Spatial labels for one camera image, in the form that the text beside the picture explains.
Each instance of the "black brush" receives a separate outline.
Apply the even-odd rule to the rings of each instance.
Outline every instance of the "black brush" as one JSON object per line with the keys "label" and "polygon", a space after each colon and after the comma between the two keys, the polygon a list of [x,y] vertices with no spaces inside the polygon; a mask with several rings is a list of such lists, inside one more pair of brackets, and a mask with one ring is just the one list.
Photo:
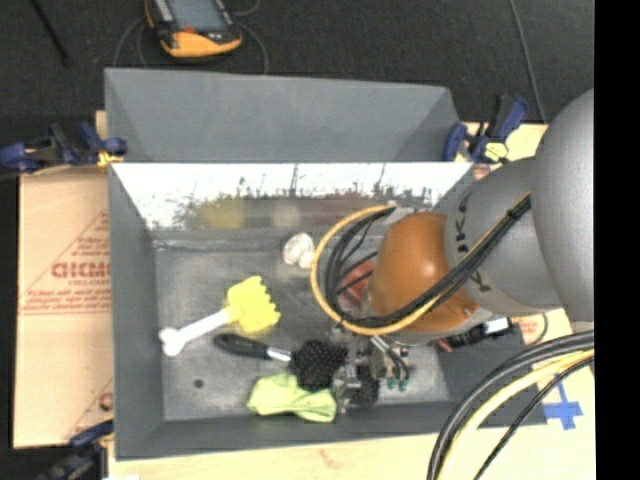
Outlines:
{"label": "black brush", "polygon": [[335,371],[347,358],[346,347],[336,347],[320,340],[306,341],[299,350],[289,352],[270,347],[237,334],[218,334],[213,343],[225,352],[287,364],[298,385],[315,392],[331,387]]}

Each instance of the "blue clamp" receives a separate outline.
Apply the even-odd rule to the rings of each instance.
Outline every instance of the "blue clamp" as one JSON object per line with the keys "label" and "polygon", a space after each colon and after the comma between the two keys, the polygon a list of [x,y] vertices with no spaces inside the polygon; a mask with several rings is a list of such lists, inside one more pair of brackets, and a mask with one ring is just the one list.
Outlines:
{"label": "blue clamp", "polygon": [[75,131],[68,135],[60,123],[54,123],[41,138],[0,149],[0,164],[31,174],[58,165],[97,165],[104,154],[114,158],[127,154],[127,143],[123,139],[102,140],[86,121],[80,122]]}
{"label": "blue clamp", "polygon": [[76,480],[96,465],[102,469],[104,464],[100,461],[106,460],[105,448],[99,440],[113,430],[113,420],[108,420],[72,437],[69,441],[71,453],[37,475],[35,480]]}
{"label": "blue clamp", "polygon": [[517,95],[502,95],[498,98],[493,117],[486,128],[470,135],[462,123],[453,125],[445,139],[442,160],[452,162],[458,153],[467,161],[482,164],[506,162],[509,149],[505,142],[529,114],[529,105]]}

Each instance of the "cardboard sheet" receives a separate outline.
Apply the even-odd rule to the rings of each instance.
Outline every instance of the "cardboard sheet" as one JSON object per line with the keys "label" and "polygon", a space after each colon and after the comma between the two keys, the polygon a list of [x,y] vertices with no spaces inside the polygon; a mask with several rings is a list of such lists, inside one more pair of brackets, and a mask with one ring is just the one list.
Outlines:
{"label": "cardboard sheet", "polygon": [[14,446],[65,443],[112,417],[106,174],[20,185]]}

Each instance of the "orange device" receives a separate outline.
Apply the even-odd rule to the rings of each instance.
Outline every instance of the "orange device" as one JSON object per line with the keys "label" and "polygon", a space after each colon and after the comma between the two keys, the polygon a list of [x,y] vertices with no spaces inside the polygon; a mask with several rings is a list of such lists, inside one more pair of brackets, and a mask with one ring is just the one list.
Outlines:
{"label": "orange device", "polygon": [[223,0],[145,0],[144,7],[160,45],[178,60],[202,60],[242,43]]}

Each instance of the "green cloth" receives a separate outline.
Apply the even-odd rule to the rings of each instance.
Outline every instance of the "green cloth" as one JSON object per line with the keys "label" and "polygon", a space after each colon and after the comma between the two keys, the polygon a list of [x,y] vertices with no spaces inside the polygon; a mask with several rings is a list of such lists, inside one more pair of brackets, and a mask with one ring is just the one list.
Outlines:
{"label": "green cloth", "polygon": [[337,409],[329,389],[311,393],[298,386],[295,375],[290,373],[259,379],[249,395],[247,407],[261,416],[292,412],[319,423],[333,421]]}

